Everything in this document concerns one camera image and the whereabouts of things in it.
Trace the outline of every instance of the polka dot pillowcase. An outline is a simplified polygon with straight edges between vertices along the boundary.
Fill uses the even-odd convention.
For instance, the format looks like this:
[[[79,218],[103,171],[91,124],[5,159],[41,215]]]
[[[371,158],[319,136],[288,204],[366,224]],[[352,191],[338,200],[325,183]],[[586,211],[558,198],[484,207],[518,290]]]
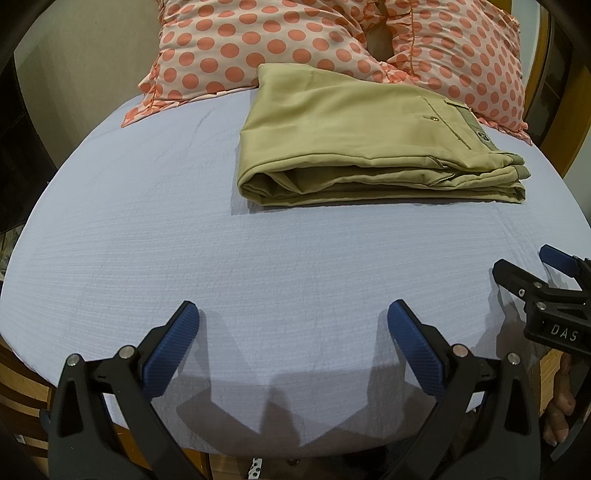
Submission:
[[[374,0],[159,0],[160,53],[123,127],[160,110],[258,85],[261,63],[305,63],[386,82],[364,30]]]
[[[519,23],[486,0],[386,0],[394,56],[416,85],[467,104],[531,144],[523,121]]]

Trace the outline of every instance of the finger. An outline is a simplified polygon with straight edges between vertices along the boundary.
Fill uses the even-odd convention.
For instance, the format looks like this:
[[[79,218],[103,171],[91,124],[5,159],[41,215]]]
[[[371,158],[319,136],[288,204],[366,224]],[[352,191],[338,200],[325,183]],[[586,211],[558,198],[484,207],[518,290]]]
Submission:
[[[553,403],[565,415],[572,415],[576,400],[570,390],[570,377],[563,373],[562,368],[554,376]]]
[[[554,437],[559,443],[562,443],[569,435],[569,424],[566,422],[564,414],[558,409],[557,406],[554,405],[553,402],[554,401],[551,401],[548,404],[548,409],[546,410],[548,412],[548,422],[552,428]]]
[[[570,368],[573,366],[573,356],[570,353],[563,353],[560,357],[560,370],[564,374],[570,373]]]
[[[546,422],[544,424],[544,434],[542,435],[542,437],[548,445],[552,445],[552,447],[558,445],[558,441],[556,441],[556,437],[554,436],[554,432],[552,431],[552,426],[550,425],[549,418],[546,418]]]

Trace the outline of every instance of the bed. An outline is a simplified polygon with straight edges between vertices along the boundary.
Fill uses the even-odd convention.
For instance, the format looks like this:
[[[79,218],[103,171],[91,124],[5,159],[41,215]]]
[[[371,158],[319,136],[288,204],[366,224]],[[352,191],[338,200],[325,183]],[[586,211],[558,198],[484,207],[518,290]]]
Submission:
[[[302,458],[383,445],[424,421],[433,401],[385,323],[398,298],[477,355],[516,351],[528,365],[543,355],[491,268],[506,258],[575,287],[537,252],[589,256],[591,229],[537,147],[485,127],[525,159],[522,205],[264,209],[236,189],[238,132],[255,96],[121,129],[132,99],[66,161],[25,226],[0,301],[2,335],[29,367],[56,384],[70,353],[136,345],[191,300],[199,333],[153,401],[174,438],[204,452]]]

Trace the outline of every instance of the metal screw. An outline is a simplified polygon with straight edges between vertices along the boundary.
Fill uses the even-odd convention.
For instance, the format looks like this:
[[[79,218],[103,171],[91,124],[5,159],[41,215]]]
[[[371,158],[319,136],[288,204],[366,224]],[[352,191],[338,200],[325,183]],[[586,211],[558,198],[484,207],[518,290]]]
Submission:
[[[135,347],[132,345],[125,345],[119,350],[119,356],[121,358],[131,358],[135,353]]]
[[[73,353],[66,359],[66,364],[69,367],[74,367],[78,364],[79,361],[80,361],[80,355],[78,355],[77,353]]]
[[[511,365],[519,365],[521,363],[521,358],[515,352],[511,352],[507,355],[507,360]]]
[[[464,358],[468,355],[468,348],[465,345],[462,345],[461,343],[457,343],[452,347],[452,352],[455,356]]]

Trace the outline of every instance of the blue rubber grip pad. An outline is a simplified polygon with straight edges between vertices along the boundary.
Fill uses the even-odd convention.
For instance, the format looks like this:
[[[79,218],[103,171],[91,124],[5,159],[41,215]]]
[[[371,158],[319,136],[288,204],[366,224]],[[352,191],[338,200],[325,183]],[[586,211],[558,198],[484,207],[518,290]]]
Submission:
[[[392,339],[404,353],[423,391],[438,400],[443,398],[446,390],[443,365],[402,306],[401,300],[395,301],[388,309],[388,329]]]
[[[164,394],[178,365],[199,330],[199,310],[188,304],[144,365],[142,392],[152,399]]]
[[[576,259],[549,245],[540,248],[540,260],[571,278],[581,272]]]

